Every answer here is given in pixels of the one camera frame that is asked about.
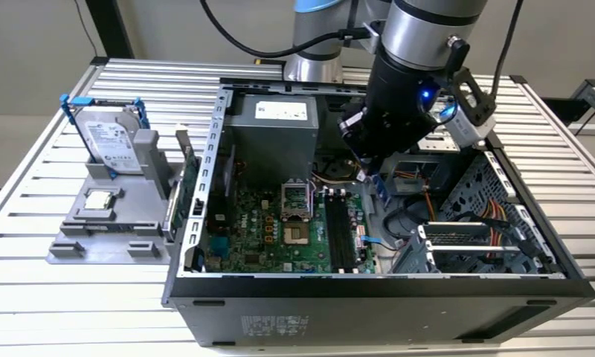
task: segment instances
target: case label sticker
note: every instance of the case label sticker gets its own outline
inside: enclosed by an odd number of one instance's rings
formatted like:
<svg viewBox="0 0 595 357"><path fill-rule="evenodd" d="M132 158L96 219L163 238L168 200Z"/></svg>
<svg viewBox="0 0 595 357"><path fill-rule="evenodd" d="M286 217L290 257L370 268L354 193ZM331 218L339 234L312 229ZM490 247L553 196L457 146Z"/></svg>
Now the case label sticker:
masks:
<svg viewBox="0 0 595 357"><path fill-rule="evenodd" d="M258 102L256 119L308 120L307 104L291 102Z"/></svg>
<svg viewBox="0 0 595 357"><path fill-rule="evenodd" d="M252 337L304 336L307 326L307 315L242 316L243 332Z"/></svg>
<svg viewBox="0 0 595 357"><path fill-rule="evenodd" d="M119 173L140 173L141 166L125 128L117 123L99 121L88 121L87 128L103 163Z"/></svg>

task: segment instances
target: robotic arm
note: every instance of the robotic arm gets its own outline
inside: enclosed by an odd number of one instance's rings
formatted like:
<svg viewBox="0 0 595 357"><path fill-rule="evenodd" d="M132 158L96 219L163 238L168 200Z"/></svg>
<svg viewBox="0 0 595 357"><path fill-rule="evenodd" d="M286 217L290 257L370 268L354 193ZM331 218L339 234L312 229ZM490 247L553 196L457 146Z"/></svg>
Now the robotic arm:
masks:
<svg viewBox="0 0 595 357"><path fill-rule="evenodd" d="M339 123L342 137L370 176L384 158L410 149L441 125L462 147L487 136L497 104L462 67L470 50L466 40L487 0L296 0L294 42L300 45L272 53L238 42L214 17L207 0L200 3L219 32L243 51L263 58L292 55L284 68L288 80L342 82L342 46L355 39L370 43L366 47L375 62L366 100L347 110ZM518 0L515 17L521 4ZM453 100L438 120L430 110L445 92Z"/></svg>
<svg viewBox="0 0 595 357"><path fill-rule="evenodd" d="M342 136L368 174L395 151L403 152L446 125L465 147L491 131L497 105L467 68L466 42L487 0L394 0L384 24L370 24L375 62L366 101L347 112ZM430 114L441 91L454 98Z"/></svg>

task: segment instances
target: gray wall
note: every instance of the gray wall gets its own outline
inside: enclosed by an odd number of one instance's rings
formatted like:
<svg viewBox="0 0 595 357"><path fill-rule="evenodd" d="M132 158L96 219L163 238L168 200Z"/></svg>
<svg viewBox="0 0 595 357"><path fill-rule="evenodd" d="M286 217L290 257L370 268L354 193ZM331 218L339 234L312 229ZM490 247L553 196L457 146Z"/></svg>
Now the gray wall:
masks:
<svg viewBox="0 0 595 357"><path fill-rule="evenodd" d="M211 0L219 21L234 36L262 51L287 48L292 40L292 0ZM198 1L119 0L137 55L155 60L251 62L211 26ZM515 1L489 0L470 38L467 65L491 74ZM346 65L370 66L359 50L343 53ZM595 77L595 0L525 2L505 73L522 74L538 92L569 96Z"/></svg>
<svg viewBox="0 0 595 357"><path fill-rule="evenodd" d="M95 29L87 7L83 12ZM294 0L211 0L232 34L263 51L292 40ZM251 62L211 27L196 0L119 0L139 58ZM490 0L471 43L469 65L491 74L513 0ZM103 52L99 37L95 42ZM49 115L75 85L93 52L72 0L0 0L0 114ZM371 56L343 53L346 65L368 66ZM526 1L505 73L522 74L541 94L569 95L595 77L595 0Z"/></svg>
<svg viewBox="0 0 595 357"><path fill-rule="evenodd" d="M85 2L79 3L104 54ZM0 0L0 114L55 113L93 55L72 0Z"/></svg>

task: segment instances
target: blue tab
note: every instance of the blue tab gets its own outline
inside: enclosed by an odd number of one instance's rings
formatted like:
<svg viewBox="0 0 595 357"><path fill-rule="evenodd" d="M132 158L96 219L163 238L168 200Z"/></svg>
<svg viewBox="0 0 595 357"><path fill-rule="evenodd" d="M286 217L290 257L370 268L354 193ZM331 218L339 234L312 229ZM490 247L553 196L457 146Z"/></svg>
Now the blue tab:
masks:
<svg viewBox="0 0 595 357"><path fill-rule="evenodd" d="M380 238L362 236L362 241L380 244Z"/></svg>
<svg viewBox="0 0 595 357"><path fill-rule="evenodd" d="M294 11L298 13L312 13L334 6L343 0L296 0Z"/></svg>
<svg viewBox="0 0 595 357"><path fill-rule="evenodd" d="M95 104L95 98L92 97L75 97L71 104L73 106L92 106Z"/></svg>
<svg viewBox="0 0 595 357"><path fill-rule="evenodd" d="M141 128L143 129L149 129L149 120L148 120L148 113L145 112L145 103L144 103L144 101L141 100L140 97L137 97L137 99L135 99L132 104L139 109L139 122L141 123Z"/></svg>

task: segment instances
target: metal chassis frame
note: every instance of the metal chassis frame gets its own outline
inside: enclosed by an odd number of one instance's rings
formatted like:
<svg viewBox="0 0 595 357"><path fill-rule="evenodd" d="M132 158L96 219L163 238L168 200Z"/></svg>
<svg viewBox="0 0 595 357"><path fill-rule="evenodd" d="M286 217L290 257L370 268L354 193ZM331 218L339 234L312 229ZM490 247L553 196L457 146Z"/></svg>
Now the metal chassis frame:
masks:
<svg viewBox="0 0 595 357"><path fill-rule="evenodd" d="M462 336L467 342L503 341L554 316L570 311L595 298L595 291L583 277L579 267L566 250L562 240L547 221L534 200L521 174L505 154L502 144L495 135L487 140L487 147L499 158L501 165L509 175L521 203L526 206L533 219L550 243L558 257L567 279L374 279L371 274L331 274L332 279L303 279L298 274L199 274L186 269L191 265L191 253L198 247L203 233L207 199L214 175L214 160L219 147L223 118L236 90L254 93L272 91L291 94L340 94L363 95L363 86L315 85L314 83L287 83L264 80L222 80L215 111L211 119L211 134L200 167L194 202L203 204L200 214L192 214L187 223L184 241L180 242L180 253L172 257L165 282L163 303L179 310L186 306L223 306L226 298L467 298L485 294L490 297L529 297L534 304L547 301L550 308L538 315L509 327L499 335L489 339ZM557 298L573 298L566 304L558 304Z"/></svg>

